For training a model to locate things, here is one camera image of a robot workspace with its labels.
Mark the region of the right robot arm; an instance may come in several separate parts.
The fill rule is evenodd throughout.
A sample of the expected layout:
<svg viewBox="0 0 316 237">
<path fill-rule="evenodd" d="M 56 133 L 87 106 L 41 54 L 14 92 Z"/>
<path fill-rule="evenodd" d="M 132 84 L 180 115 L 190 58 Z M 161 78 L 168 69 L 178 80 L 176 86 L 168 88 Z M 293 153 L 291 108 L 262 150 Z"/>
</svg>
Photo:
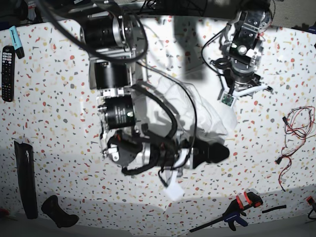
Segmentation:
<svg viewBox="0 0 316 237">
<path fill-rule="evenodd" d="M 134 29 L 144 32 L 138 16 L 113 0 L 39 0 L 37 5 L 52 25 L 89 56 L 89 86 L 99 92 L 102 154 L 126 176 L 154 167 L 181 171 L 202 163 L 220 163 L 229 149 L 196 134 L 182 138 L 170 107 L 133 79 L 133 68 L 148 51 L 134 43 Z M 134 95 L 156 102 L 171 121 L 165 135 L 150 131 L 136 119 Z"/>
</svg>

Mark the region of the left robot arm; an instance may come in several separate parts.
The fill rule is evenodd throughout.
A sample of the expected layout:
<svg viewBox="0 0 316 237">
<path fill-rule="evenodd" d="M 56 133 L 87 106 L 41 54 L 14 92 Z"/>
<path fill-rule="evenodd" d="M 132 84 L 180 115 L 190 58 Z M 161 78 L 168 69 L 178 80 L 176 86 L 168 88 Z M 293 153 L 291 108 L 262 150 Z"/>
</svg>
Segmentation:
<svg viewBox="0 0 316 237">
<path fill-rule="evenodd" d="M 232 107 L 237 98 L 252 96 L 260 90 L 273 91 L 256 73 L 264 50 L 260 35 L 274 18 L 270 6 L 269 0 L 243 0 L 235 19 L 203 46 L 205 49 L 219 39 L 222 58 L 203 58 L 203 62 L 219 77 L 222 89 L 218 99 L 227 106 Z"/>
</svg>

